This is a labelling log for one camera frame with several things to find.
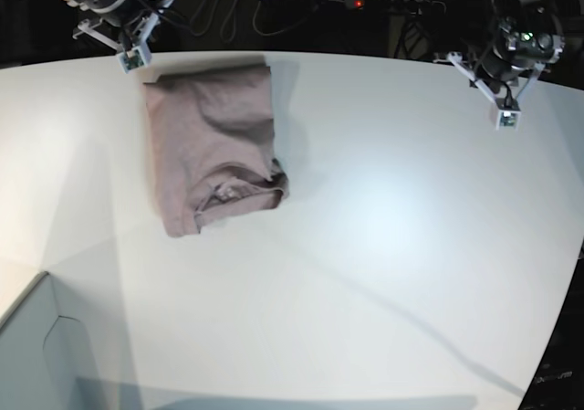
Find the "white table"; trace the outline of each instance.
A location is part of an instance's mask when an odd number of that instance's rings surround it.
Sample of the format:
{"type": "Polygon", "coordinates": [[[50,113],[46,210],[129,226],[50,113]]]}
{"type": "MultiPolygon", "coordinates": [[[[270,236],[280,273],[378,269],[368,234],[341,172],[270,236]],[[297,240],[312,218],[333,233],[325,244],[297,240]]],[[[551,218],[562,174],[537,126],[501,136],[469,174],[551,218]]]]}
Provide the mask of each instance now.
{"type": "Polygon", "coordinates": [[[261,56],[0,71],[0,257],[53,274],[120,408],[516,409],[584,236],[584,93],[495,131],[453,68],[267,53],[289,200],[168,238],[141,82],[261,56]]]}

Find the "power strip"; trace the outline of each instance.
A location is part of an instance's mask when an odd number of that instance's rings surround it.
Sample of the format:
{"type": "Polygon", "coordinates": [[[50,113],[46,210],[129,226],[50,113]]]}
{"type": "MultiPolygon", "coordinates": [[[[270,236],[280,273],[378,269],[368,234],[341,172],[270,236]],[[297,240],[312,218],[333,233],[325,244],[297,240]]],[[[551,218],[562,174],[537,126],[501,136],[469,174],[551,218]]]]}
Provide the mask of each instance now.
{"type": "Polygon", "coordinates": [[[394,15],[445,15],[446,4],[431,0],[345,0],[348,9],[360,10],[375,4],[394,15]]]}

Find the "table surface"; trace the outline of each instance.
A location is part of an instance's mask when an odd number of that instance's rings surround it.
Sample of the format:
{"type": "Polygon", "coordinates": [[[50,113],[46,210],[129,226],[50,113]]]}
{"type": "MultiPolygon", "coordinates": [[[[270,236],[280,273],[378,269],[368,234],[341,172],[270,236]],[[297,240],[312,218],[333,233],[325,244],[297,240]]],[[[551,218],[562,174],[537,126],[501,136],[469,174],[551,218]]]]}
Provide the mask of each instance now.
{"type": "Polygon", "coordinates": [[[237,52],[7,69],[0,92],[0,254],[55,277],[110,402],[520,404],[584,236],[583,92],[538,83],[495,131],[453,68],[237,52]],[[168,238],[141,83],[263,59],[289,199],[168,238]]]}

